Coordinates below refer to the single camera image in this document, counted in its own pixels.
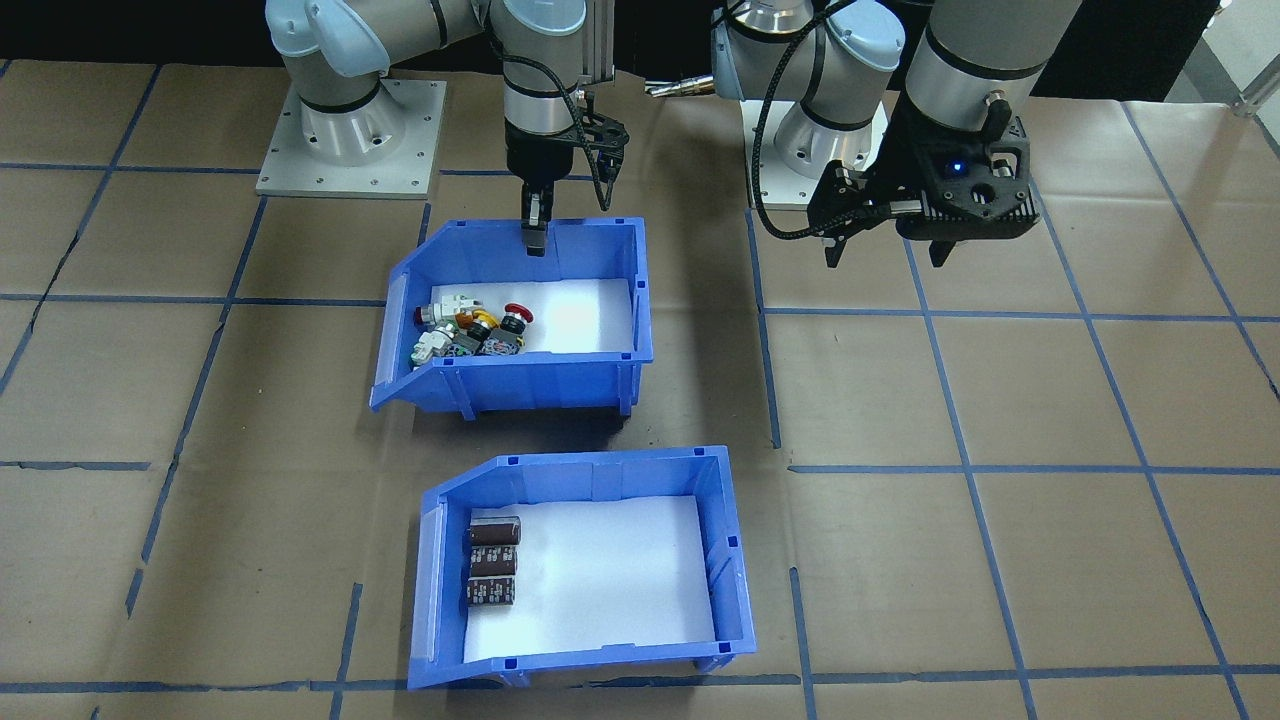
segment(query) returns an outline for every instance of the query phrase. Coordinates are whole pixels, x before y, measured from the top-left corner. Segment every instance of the blue tape line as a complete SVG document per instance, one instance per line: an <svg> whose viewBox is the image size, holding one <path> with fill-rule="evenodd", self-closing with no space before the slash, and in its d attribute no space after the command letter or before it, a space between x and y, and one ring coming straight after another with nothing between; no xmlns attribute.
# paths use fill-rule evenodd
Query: blue tape line
<svg viewBox="0 0 1280 720"><path fill-rule="evenodd" d="M422 204L422 224L417 227L417 247L426 242L426 228L431 224L431 204Z"/></svg>
<svg viewBox="0 0 1280 720"><path fill-rule="evenodd" d="M1005 592L1005 580L1000 574L1000 564L996 561L996 547L991 542L991 529L987 527L987 515L982 509L978 480L974 478L969 461L969 448L964 441L964 432L960 429L960 415L956 411L955 396L951 393L951 380L947 378L947 368L942 361L942 346L938 343L937 329L933 327L929 300L924 293L924 281L920 278L920 268L915 263L915 252L911 251L911 241L902 238L902 250L906 251L906 261L911 269L911 281L915 283L915 295L919 297L920 310L924 313L924 329L929 336L929 346L933 348L933 363L938 369L938 382L942 383L942 397L946 401L947 415L951 419L951 432L955 434L956 450L960 452L960 464L964 466L965 484L969 487L969 501L973 503L973 512L978 520L978 533L982 536L982 548L987 555L987 566L991 569L991 579L996 585L996 601L1000 603L1000 615L1005 623L1005 634L1009 635L1009 650L1014 656L1018 684L1023 691L1023 705L1027 706L1028 720L1037 720L1036 698L1032 697L1032 684L1027 676L1027 662L1023 660L1021 643L1018 641L1018 630L1014 628L1014 614L1009 607L1009 596Z"/></svg>
<svg viewBox="0 0 1280 720"><path fill-rule="evenodd" d="M164 507L169 502L169 491L173 488L173 479L178 473L178 462L182 450L187 445L187 436L191 425L196 420L196 411L200 409L200 398L205 395L205 386L209 383L209 373L214 366L214 356L218 346L221 345L223 332L227 329L227 318L230 315L232 300L239 290L241 279L244 277L244 266L248 264L250 252L253 251L253 242L257 240L257 231L262 225L262 214L266 211L266 197L257 201L257 213L253 214L253 223L250 225L248 237L244 240L244 249L241 251L239 263L236 265L236 274L232 275L230 287L223 301L223 311L218 319L218 328L209 341L209 350L205 352L205 363L200 368L200 377L196 379L196 388L191 393L191 402L187 405L187 415L183 418L182 429L178 432L178 442L173 450L173 460L169 462L169 471L165 473L164 484L160 487L160 496L156 498L155 510L151 511L151 524L147 527L146 539L142 542L142 564L151 561L151 551L155 548L156 536L160 532L160 519Z"/></svg>
<svg viewBox="0 0 1280 720"><path fill-rule="evenodd" d="M23 470L95 470L100 473L141 473L151 469L150 462L92 462L76 460L0 460L0 468Z"/></svg>
<svg viewBox="0 0 1280 720"><path fill-rule="evenodd" d="M0 300L29 300L29 297L6 297ZM225 297L206 297L198 295L49 295L47 302L122 302L151 305L224 305ZM344 297L233 297L232 305L303 305L317 307L383 307L385 300L344 299Z"/></svg>
<svg viewBox="0 0 1280 720"><path fill-rule="evenodd" d="M259 168L195 168L160 165L93 165L81 163L0 163L3 170L77 170L77 172L118 172L118 173L182 173L206 176L256 176Z"/></svg>
<svg viewBox="0 0 1280 720"><path fill-rule="evenodd" d="M1280 675L1280 665L1231 665L1236 675ZM1139 665L1128 667L1042 667L1029 669L1033 680L1088 679L1088 678L1187 678L1220 675L1216 665ZM924 673L817 673L813 683L819 685L864 685L892 683L974 683L1014 680L1015 670L943 670ZM800 685L803 680L791 674L776 675L691 675L689 678L639 676L584 683L582 688L634 688L634 687L687 687L690 682L705 685ZM451 689L502 688L500 683L453 683ZM83 693L206 693L206 692L394 692L408 688L401 679L381 680L285 680L265 685L202 685L169 684L160 682L88 682L88 683L0 683L0 694L83 694Z"/></svg>
<svg viewBox="0 0 1280 720"><path fill-rule="evenodd" d="M812 475L925 475L960 474L963 465L790 465L787 470ZM1280 477L1280 468L1184 468L1176 465L970 465L975 475L996 474L1123 474L1147 473L1157 475L1252 475Z"/></svg>
<svg viewBox="0 0 1280 720"><path fill-rule="evenodd" d="M675 676L635 676L614 678L584 683L582 688L690 688L690 687L741 687L741 685L800 685L797 675L675 675Z"/></svg>
<svg viewBox="0 0 1280 720"><path fill-rule="evenodd" d="M765 307L768 315L858 315L858 316L891 316L891 318L922 318L920 310L888 309L888 307ZM1034 313L1023 310L929 310L934 318L1010 318L1018 320L1117 320L1142 323L1234 323L1236 318L1230 315L1149 315L1126 313ZM1256 315L1240 318L1251 323L1280 323L1280 316Z"/></svg>
<svg viewBox="0 0 1280 720"><path fill-rule="evenodd" d="M151 70L151 79L147 81L147 87L142 91L142 99L138 100L138 108L133 111L133 118L129 119L128 127L124 128L124 137L120 138L120 146L115 149L115 155L111 155L113 169L120 165L120 158L124 155L124 147L133 137L133 131L138 128L138 120L142 119L142 110L146 109L147 100L151 99L151 92L156 88L157 79L160 79L160 65L156 65L155 69Z"/></svg>
<svg viewBox="0 0 1280 720"><path fill-rule="evenodd" d="M315 692L387 692L387 691L407 691L408 680L347 680L344 683L334 683L329 680L314 680L311 683L311 689Z"/></svg>
<svg viewBox="0 0 1280 720"><path fill-rule="evenodd" d="M111 164L102 173L102 179L97 183L97 190L93 191L93 197L90 200L88 209L84 210L84 215L81 218L79 225L76 228L76 234L72 237L70 243L67 246L67 251L58 260L58 265L54 268L54 275L49 278L49 284L45 286L45 292L41 293L40 300L36 302L36 307L31 311L31 322L27 323L27 331L23 333L22 340L18 341L18 348L14 351L13 357L9 359L9 364L5 366L4 375L0 375L0 395L4 393L5 388L9 387L9 380L13 379L14 372L18 368L18 360L22 359L23 352L27 350L27 345L31 342L32 334L36 332L36 320L40 318L40 310L45 305L45 299L54 288L54 283L58 282L58 275L61 274L63 268L67 266L67 260L70 258L72 251L79 245L81 238L84 236L84 228L88 227L88 220L93 217L93 210L97 209L99 202L102 200L102 193L106 191L106 183L111 179L111 168L114 168L120 161L120 155L124 154L124 146L128 145L129 137L133 135L134 128L138 126L138 118L142 117L142 109L147 104L147 99L151 97L151 91L155 90L156 79L160 77L160 67L151 72L151 78L147 81L146 90L142 91L142 99L138 101L138 106L133 110L133 117L129 119L129 124L124 128L124 137L120 138L120 145L116 146L115 154L111 155Z"/></svg>
<svg viewBox="0 0 1280 720"><path fill-rule="evenodd" d="M791 611L796 619L796 641L800 646L800 685L808 720L818 720L818 701L813 693L813 666L809 662L809 629L804 621L804 598L800 594L800 570L791 569Z"/></svg>
<svg viewBox="0 0 1280 720"><path fill-rule="evenodd" d="M0 683L0 694L127 694L127 693L209 693L209 692L274 692L296 693L308 688L306 680L288 680L270 685L198 685L160 682L92 682L92 683Z"/></svg>
<svg viewBox="0 0 1280 720"><path fill-rule="evenodd" d="M356 619L360 618L360 597L365 593L365 585L352 583L351 606L347 609L347 630L342 635L342 661L338 664L338 682L347 682L347 670L351 667L351 651L356 644Z"/></svg>
<svg viewBox="0 0 1280 720"><path fill-rule="evenodd" d="M225 297L196 295L49 295L46 302L137 302L148 305L221 305Z"/></svg>
<svg viewBox="0 0 1280 720"><path fill-rule="evenodd" d="M329 720L339 720L342 717L343 688L340 684L347 682L347 670L351 667L351 650L356 644L356 620L360 618L360 596L364 593L365 585L352 583L351 607L347 610L347 630L342 635L342 660L338 662L337 682L339 683L339 688L334 691L333 700L329 701Z"/></svg>
<svg viewBox="0 0 1280 720"><path fill-rule="evenodd" d="M788 465L787 470L801 475L925 475L960 474L963 465Z"/></svg>
<svg viewBox="0 0 1280 720"><path fill-rule="evenodd" d="M0 170L84 170L102 173L111 165L78 165L72 163L0 163Z"/></svg>
<svg viewBox="0 0 1280 720"><path fill-rule="evenodd" d="M119 165L120 173L182 173L191 176L256 176L260 168L168 168L161 165Z"/></svg>
<svg viewBox="0 0 1280 720"><path fill-rule="evenodd" d="M769 404L769 437L773 448L782 447L782 423L778 419L778 392L773 383L773 354L769 351L769 324L764 318L764 281L760 279L760 252L755 246L755 220L751 218L751 209L744 211L746 217L746 242L751 251L751 282L755 286L755 311L756 323L760 332L760 360L764 363L764 396Z"/></svg>
<svg viewBox="0 0 1280 720"><path fill-rule="evenodd" d="M765 315L887 315L891 318L919 318L919 310L891 310L881 307L765 307Z"/></svg>
<svg viewBox="0 0 1280 720"><path fill-rule="evenodd" d="M1016 670L952 670L945 673L819 673L819 685L883 685L896 683L989 683L1016 680Z"/></svg>
<svg viewBox="0 0 1280 720"><path fill-rule="evenodd" d="M1236 675L1280 675L1280 665L1231 665Z"/></svg>
<svg viewBox="0 0 1280 720"><path fill-rule="evenodd" d="M342 300L306 297L237 297L233 305L288 305L302 307L385 307L385 300Z"/></svg>
<svg viewBox="0 0 1280 720"><path fill-rule="evenodd" d="M129 582L129 594L124 596L124 614L133 618L133 606L138 602L138 591L142 589L142 568L133 570L133 579Z"/></svg>
<svg viewBox="0 0 1280 720"><path fill-rule="evenodd" d="M1178 210L1178 219L1183 222L1183 228L1187 229L1187 237L1190 238L1192 245L1196 247L1196 254L1199 255L1201 263L1203 263L1204 269L1208 270L1208 277L1213 281L1213 287L1217 288L1217 293L1222 297L1222 304L1226 305L1228 314L1231 315L1235 328L1240 332L1240 337L1244 340L1244 346L1249 348L1249 355L1253 356L1253 361L1257 363L1258 369L1262 370L1262 375L1267 379L1267 384L1271 386L1271 395L1275 395L1276 400L1280 400L1280 387L1276 387L1275 377L1271 375L1271 372L1267 369L1267 364L1262 360L1262 355L1258 352L1258 347L1253 343L1253 338L1249 337L1248 328L1245 328L1244 323L1240 322L1240 314L1235 311L1235 304L1231 302L1231 297L1226 293L1226 286L1222 284L1221 278L1217 277L1217 270L1213 269L1213 263L1210 261L1208 254L1204 252L1204 246L1201 243L1199 236L1196 234L1196 228L1192 227L1190 219L1187 218L1187 211L1183 210L1183 205L1178 200L1178 193L1175 193L1174 187L1169 184L1169 178L1165 177L1165 170L1161 169L1155 152L1152 152L1151 146L1147 145L1147 137L1142 135L1142 128L1138 127L1138 122L1129 110L1129 105L1121 102L1120 109L1124 110L1124 117L1129 120L1129 127L1133 128L1133 133L1138 137L1138 142L1142 145L1142 151L1147 154L1147 161L1149 161L1151 168L1156 170L1156 177L1160 178L1160 184L1165 187L1165 193L1169 195L1169 201L1174 204L1174 210ZM1233 697L1235 696L1238 696L1238 693L1233 685ZM1242 716L1248 715L1244 711L1243 701L1236 705Z"/></svg>
<svg viewBox="0 0 1280 720"><path fill-rule="evenodd" d="M1125 108L1125 114L1129 117L1129 122L1132 124L1133 117L1129 115L1128 108ZM1134 131L1137 132L1137 126L1134 126ZM1143 147L1146 149L1146 142L1143 143ZM1088 315L1084 293L1080 292L1080 286L1075 281L1075 272L1071 269L1071 264L1066 259L1066 251L1062 249L1061 238L1057 234L1057 227L1053 224L1053 218L1050 215L1048 205L1044 202L1044 196L1041 195L1039 187L1034 181L1032 181L1030 188L1036 199L1039 201L1041 217L1044 219L1044 228L1048 231L1050 240L1053 242L1053 249L1057 251L1059 260L1062 263L1062 269L1066 272L1066 279L1071 286L1071 293L1075 295L1075 302L1079 305L1080 313ZM1204 610L1204 602L1201 600L1199 587L1197 587L1196 578L1192 575L1190 564L1183 553L1181 542L1178 539L1178 532L1174 529L1174 521L1169 515L1169 510L1165 507L1165 498L1160 492L1160 483L1156 482L1155 469L1147 459L1147 451L1142 446L1142 438L1138 436L1138 428L1133 421L1133 415L1129 413L1129 406L1124 400L1124 395L1120 392L1120 383L1116 379L1115 370L1111 368L1110 360L1107 360L1107 354L1102 347L1102 338L1098 336L1097 327L1093 324L1091 318L1085 316L1084 327L1089 331L1089 338L1093 341L1093 348L1098 354L1098 361L1102 364L1102 372L1107 377L1107 384L1111 386L1111 393L1115 397L1116 406L1120 409L1120 416L1124 419L1125 429L1129 433L1129 439L1133 442L1134 452L1138 454L1138 462L1142 464L1147 477L1147 487L1151 489L1151 497L1160 514L1160 521L1165 525L1165 533L1169 536L1169 543L1172 546L1174 556L1178 557L1178 566L1183 571L1183 579L1187 582L1187 589L1190 592L1192 600L1196 602L1196 610L1199 612L1201 621L1204 625L1204 633L1208 635L1210 644L1213 647L1213 655L1217 657L1219 669L1222 676L1226 678L1226 687L1231 691L1231 700L1235 702L1235 708L1240 714L1240 720L1249 720L1249 711L1244 707L1244 698L1240 697L1240 689L1235 684L1235 676L1231 674L1231 669L1226 661L1226 653L1222 650L1222 643L1219 641L1217 632L1213 629L1213 621Z"/></svg>
<svg viewBox="0 0 1280 720"><path fill-rule="evenodd" d="M1185 678L1221 675L1216 665L1138 665L1132 667L1046 667L1029 670L1033 680L1066 680L1088 678Z"/></svg>

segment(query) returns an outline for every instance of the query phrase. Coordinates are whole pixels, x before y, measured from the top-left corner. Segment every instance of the bin front lip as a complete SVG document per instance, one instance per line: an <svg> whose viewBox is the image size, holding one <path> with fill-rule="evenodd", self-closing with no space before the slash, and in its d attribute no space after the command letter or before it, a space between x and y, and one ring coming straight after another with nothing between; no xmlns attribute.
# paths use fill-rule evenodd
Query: bin front lip
<svg viewBox="0 0 1280 720"><path fill-rule="evenodd" d="M369 393L370 410L380 410L392 400L398 400L397 395L410 383L425 379L430 374L443 373L453 368L493 368L500 365L649 365L653 364L652 345L645 351L630 352L527 352L515 357L509 355L486 357L484 355L471 357L433 357L426 365L415 368L401 378L372 386Z"/></svg>

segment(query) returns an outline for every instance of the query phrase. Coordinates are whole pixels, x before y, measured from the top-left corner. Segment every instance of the storage bin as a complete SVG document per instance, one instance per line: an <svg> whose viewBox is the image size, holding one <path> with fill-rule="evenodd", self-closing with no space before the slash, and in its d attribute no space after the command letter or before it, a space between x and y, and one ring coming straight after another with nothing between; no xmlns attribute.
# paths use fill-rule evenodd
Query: storage bin
<svg viewBox="0 0 1280 720"><path fill-rule="evenodd" d="M392 269L370 407L378 410L392 400L404 400L429 413L462 413L468 420L483 410L540 407L613 406L623 415L631 414L640 398L640 369L653 361L644 220L552 220L544 258L525 252L521 232L518 220L453 220ZM412 313L430 302L433 288L586 279L626 281L630 307L621 311L630 316L602 316L599 323L630 322L630 347L433 357L416 369L408 363L421 334ZM539 309L532 310L535 323L530 328L538 327ZM556 332L577 331L562 327Z"/></svg>
<svg viewBox="0 0 1280 720"><path fill-rule="evenodd" d="M621 625L608 634L614 639L603 647L576 651L541 652L525 655L497 655L467 660L468 609L463 600L470 548L467 528L472 514L492 514L494 509L524 506L526 509L553 510L556 503L572 503L575 510L599 507L609 503L622 509L637 498L668 498L686 506L696 505L696 523L692 538L685 538L680 550L700 552L701 562L696 573L699 592L705 592L709 605L707 638L698 642L664 644L637 644L637 638L649 634L649 628L636 625L635 615L622 618ZM524 551L532 542L539 528L531 520L522 523L524 534L517 546L520 562L515 575L516 600L512 610L522 601L532 601L522 585L536 564ZM673 538L653 538L654 547ZM618 570L627 584L626 593L649 591L667 592L666 587L641 587L641 573L649 555L660 550L637 547L635 561L622 564ZM545 670L591 667L608 664L646 664L690 660L703 671L710 671L730 662L736 655L755 652L755 629L751 623L751 605L748 596L746 564L742 538L739 532L737 506L730 473L728 451L724 447L690 447L672 450L643 450L618 452L582 452L558 455L511 455L495 457L472 470L429 491L422 497L421 529L419 536L419 561L413 603L413 626L408 662L408 687L422 688L477 676L497 676L512 685L527 685L529 674ZM562 568L571 566L576 557L553 557ZM659 574L658 583L675 582ZM595 602L590 584L571 584L584 597L570 602ZM608 607L600 609L607 614ZM580 618L582 625L608 618L588 611ZM577 628L529 626L532 634L572 634ZM579 642L589 642L573 638Z"/></svg>

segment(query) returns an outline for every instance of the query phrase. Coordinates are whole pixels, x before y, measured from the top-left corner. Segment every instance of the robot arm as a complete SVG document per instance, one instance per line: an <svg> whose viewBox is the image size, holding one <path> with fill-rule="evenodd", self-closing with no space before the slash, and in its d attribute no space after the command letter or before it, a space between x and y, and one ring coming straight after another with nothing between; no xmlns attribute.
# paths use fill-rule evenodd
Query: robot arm
<svg viewBox="0 0 1280 720"><path fill-rule="evenodd" d="M827 79L824 68L820 61L809 60L809 49L823 37L829 45L832 36L856 38L861 31L868 36L861 45L851 42L844 49L869 67L888 67L888 53L877 55L867 50L876 46L877 33L868 29L876 27L872 18L883 18L888 10L873 0L833 0L819 13L812 10L808 0L748 0L736 5L737 10L724 23L727 27L717 28L718 50L726 44L745 46L737 36L772 38L773 44L783 45L769 85L758 95L764 99L764 110L756 128L751 187L762 224L787 240L826 238L827 264L832 268L851 236L888 219L897 222L904 237L932 243L934 266L941 266L964 240L1012 238L1025 233L1039 215L1030 195L1030 145L1016 111L1079 5L1080 0L937 0L908 72L906 91L897 101L874 164L860 168L858 156L819 155L824 167L808 206L809 227L792 232L769 222L760 197L759 145L768 106L774 96L796 95L796 81L790 81L788 88L788 76L808 74L815 79L809 81L799 106L804 106L808 119L829 129L832 123L824 120L832 119L833 113L818 110L813 101ZM772 24L774 32L760 36L764 29L760 19L768 17L780 22ZM901 37L900 24L897 32ZM731 58L736 60L741 53L735 47ZM892 60L896 67L896 56ZM799 72L791 69L792 61L800 65ZM717 87L722 76L730 74L718 63ZM842 78L837 82L852 85L835 99L838 102L844 97L849 108L863 108L855 113L863 115L867 99L878 100L887 79L887 73ZM759 85L742 95L753 92L760 92ZM790 119L783 120L776 143L782 142L782 156L797 169L792 156L797 149L804 150L804 143L788 145L783 129ZM806 174L814 177L812 170Z"/></svg>
<svg viewBox="0 0 1280 720"><path fill-rule="evenodd" d="M570 173L573 149L588 154L602 210L622 165L626 129L579 90L612 77L612 3L268 0L266 18L302 100L308 150L347 167L378 161L403 135L380 82L390 65L488 33L503 60L507 167L522 181L525 245L541 255L553 186Z"/></svg>

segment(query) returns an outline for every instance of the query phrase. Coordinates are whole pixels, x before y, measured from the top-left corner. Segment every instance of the electrolytic capacitor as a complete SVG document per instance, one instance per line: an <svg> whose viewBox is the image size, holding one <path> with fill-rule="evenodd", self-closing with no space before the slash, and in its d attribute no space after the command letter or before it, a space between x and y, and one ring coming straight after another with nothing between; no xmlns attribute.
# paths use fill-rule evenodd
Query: electrolytic capacitor
<svg viewBox="0 0 1280 720"><path fill-rule="evenodd" d="M481 544L471 548L471 577L492 578L516 574L516 546Z"/></svg>
<svg viewBox="0 0 1280 720"><path fill-rule="evenodd" d="M467 605L513 605L515 578L472 578L467 580Z"/></svg>
<svg viewBox="0 0 1280 720"><path fill-rule="evenodd" d="M520 544L520 518L474 518L471 544Z"/></svg>

